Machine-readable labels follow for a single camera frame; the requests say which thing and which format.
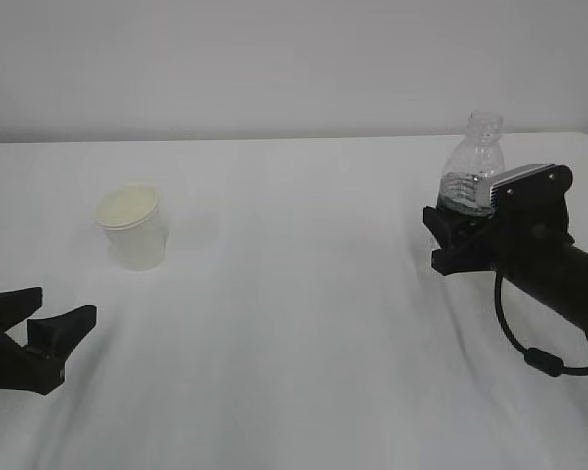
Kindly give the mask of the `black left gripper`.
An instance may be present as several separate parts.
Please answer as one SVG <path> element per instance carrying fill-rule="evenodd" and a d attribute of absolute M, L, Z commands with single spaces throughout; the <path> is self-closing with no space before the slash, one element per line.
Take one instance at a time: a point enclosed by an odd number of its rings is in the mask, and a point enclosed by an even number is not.
<path fill-rule="evenodd" d="M 41 287 L 0 293 L 0 390 L 48 395 L 65 381 L 66 362 L 97 322 L 97 307 L 27 322 L 23 347 L 6 332 L 42 307 Z"/>

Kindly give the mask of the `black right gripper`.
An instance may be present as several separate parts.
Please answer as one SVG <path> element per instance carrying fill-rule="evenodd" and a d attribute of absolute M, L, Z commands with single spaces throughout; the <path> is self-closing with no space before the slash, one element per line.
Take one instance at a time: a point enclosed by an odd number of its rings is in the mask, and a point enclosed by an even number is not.
<path fill-rule="evenodd" d="M 443 276 L 484 271 L 515 274 L 574 242 L 568 233 L 565 197 L 530 210 L 494 213 L 490 218 L 425 206 L 422 221 L 439 245 L 431 253 L 431 267 Z"/>

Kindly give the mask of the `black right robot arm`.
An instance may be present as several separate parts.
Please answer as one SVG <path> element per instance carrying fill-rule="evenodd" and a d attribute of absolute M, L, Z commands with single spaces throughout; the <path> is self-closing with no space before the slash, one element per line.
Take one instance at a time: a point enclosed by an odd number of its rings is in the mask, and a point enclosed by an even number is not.
<path fill-rule="evenodd" d="M 539 205 L 509 203 L 489 218 L 425 207 L 423 223 L 439 245 L 431 257 L 438 273 L 494 272 L 497 320 L 528 365 L 552 377 L 588 375 L 588 366 L 570 367 L 523 345 L 503 311 L 502 284 L 509 281 L 581 330 L 588 342 L 588 252 L 575 247 L 568 233 L 564 198 Z"/>

